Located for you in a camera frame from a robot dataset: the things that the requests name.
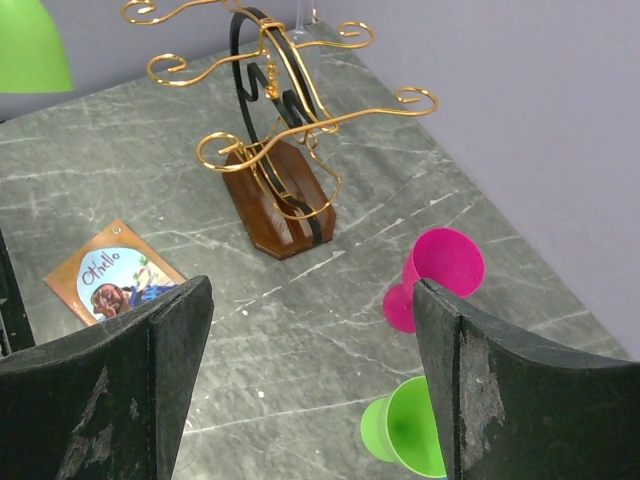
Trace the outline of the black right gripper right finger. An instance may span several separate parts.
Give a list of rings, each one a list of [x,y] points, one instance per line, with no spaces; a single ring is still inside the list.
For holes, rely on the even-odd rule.
[[[635,479],[639,366],[415,284],[421,361],[451,479]]]

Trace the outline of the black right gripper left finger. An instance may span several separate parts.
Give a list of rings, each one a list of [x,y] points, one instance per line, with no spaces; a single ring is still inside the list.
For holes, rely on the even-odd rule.
[[[214,312],[193,277],[1,363],[5,479],[168,479]]]

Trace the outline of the light green plastic wine glass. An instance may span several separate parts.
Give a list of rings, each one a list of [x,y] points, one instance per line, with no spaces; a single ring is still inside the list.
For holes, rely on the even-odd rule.
[[[69,92],[73,80],[61,36],[39,0],[1,3],[1,91]]]

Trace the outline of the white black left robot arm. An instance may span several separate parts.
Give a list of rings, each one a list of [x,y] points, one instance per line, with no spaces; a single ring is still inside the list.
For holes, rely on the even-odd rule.
[[[19,285],[1,237],[1,356],[7,357],[35,345]]]

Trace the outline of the pink plastic wine glass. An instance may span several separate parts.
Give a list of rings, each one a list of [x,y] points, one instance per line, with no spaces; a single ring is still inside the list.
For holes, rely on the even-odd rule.
[[[481,287],[485,274],[483,253],[469,236],[449,227],[428,230],[410,250],[400,283],[386,292],[382,302],[384,317],[394,329],[414,333],[412,300],[416,282],[431,279],[465,298]]]

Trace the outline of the clear glass hanging on rack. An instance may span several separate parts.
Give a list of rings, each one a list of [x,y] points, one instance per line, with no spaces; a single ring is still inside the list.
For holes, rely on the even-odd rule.
[[[292,41],[295,44],[315,41],[316,38],[310,30],[310,27],[317,21],[315,1],[297,0],[295,5],[296,24],[291,32]],[[300,55],[308,72],[312,76],[316,76],[321,64],[321,49],[318,46],[306,47],[300,51]]]

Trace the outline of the Othello picture book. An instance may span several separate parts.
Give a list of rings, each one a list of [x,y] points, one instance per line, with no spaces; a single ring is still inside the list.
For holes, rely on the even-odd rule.
[[[135,309],[185,278],[119,219],[45,277],[86,326]]]

